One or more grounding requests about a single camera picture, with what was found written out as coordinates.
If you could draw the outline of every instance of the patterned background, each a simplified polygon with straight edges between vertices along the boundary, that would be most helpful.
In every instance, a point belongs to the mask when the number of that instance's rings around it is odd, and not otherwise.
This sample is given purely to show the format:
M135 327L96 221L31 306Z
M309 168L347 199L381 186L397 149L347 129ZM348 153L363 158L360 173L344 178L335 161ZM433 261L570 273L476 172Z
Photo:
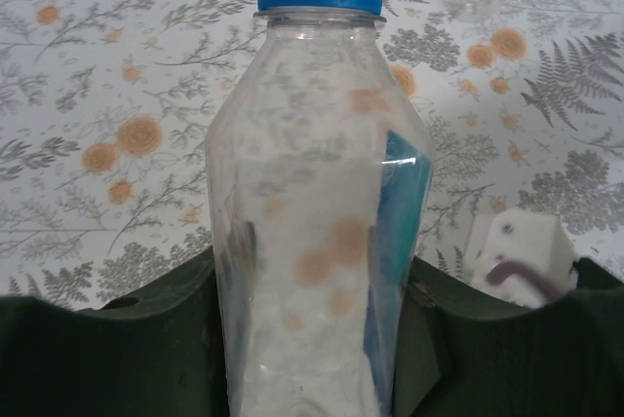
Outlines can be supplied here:
M0 0L1 292L98 307L207 246L202 140L261 45L254 3ZM473 216L519 206L624 277L624 0L385 16L438 148L418 253L455 274Z

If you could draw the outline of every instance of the plastic bottle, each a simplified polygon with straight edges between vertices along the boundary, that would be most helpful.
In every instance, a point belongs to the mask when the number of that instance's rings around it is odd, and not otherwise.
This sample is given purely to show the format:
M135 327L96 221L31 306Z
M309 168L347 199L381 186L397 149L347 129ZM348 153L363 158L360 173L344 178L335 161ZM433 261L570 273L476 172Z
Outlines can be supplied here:
M432 145L381 0L258 0L266 41L207 136L232 417L388 417Z

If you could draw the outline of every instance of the purple wire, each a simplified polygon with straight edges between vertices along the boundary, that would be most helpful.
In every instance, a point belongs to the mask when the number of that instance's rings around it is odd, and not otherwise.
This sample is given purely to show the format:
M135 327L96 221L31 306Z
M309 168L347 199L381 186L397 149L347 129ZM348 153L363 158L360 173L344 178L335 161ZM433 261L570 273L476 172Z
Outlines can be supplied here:
M486 274L486 281L492 285L501 285L511 276L520 276L548 302L554 302L565 295L545 276L537 272L523 261L507 259L494 266Z

